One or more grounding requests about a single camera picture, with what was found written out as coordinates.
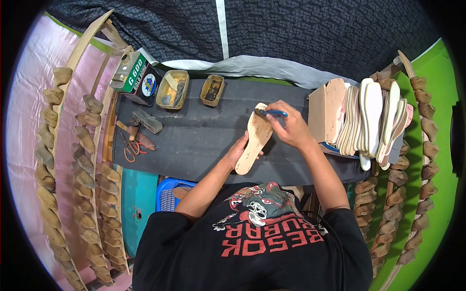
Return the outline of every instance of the hand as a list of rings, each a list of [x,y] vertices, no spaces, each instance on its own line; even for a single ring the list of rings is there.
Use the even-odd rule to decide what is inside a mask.
[[[244,135],[240,137],[234,145],[228,150],[225,156],[222,158],[226,164],[233,169],[236,167],[236,163],[240,159],[241,155],[244,152],[244,147],[246,146],[247,141],[249,140],[249,134],[247,130],[244,132]]]
[[[266,118],[272,125],[275,134],[277,134],[282,142],[299,150],[315,142],[315,138],[309,133],[308,125],[302,118],[301,113],[288,103],[279,100],[270,103],[265,110],[281,110],[288,113],[288,117],[283,118],[285,121],[285,128],[280,125],[275,117],[266,114]]]

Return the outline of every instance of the glue can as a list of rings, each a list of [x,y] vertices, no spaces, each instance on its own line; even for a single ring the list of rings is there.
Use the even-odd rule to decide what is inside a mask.
[[[152,106],[162,77],[140,52],[122,55],[110,87],[137,104]]]

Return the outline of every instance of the skull graphic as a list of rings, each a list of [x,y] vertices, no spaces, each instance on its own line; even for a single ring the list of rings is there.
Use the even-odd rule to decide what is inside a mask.
[[[252,201],[247,205],[249,210],[248,217],[254,223],[255,226],[264,226],[266,224],[265,219],[267,218],[267,210],[256,201]]]

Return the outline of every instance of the blue plastic basket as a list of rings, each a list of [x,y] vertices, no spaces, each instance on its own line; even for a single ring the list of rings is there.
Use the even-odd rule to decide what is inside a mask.
[[[166,178],[157,186],[157,198],[155,202],[156,211],[174,211],[179,203],[179,199],[175,197],[173,189],[176,187],[194,187],[197,183],[175,179]]]

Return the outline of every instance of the blue brush handle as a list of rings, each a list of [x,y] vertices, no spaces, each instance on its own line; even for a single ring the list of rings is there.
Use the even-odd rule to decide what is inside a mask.
[[[273,117],[288,117],[288,113],[286,113],[285,111],[281,111],[281,110],[268,110],[268,111],[262,110],[261,113],[264,116],[265,114],[270,114]]]

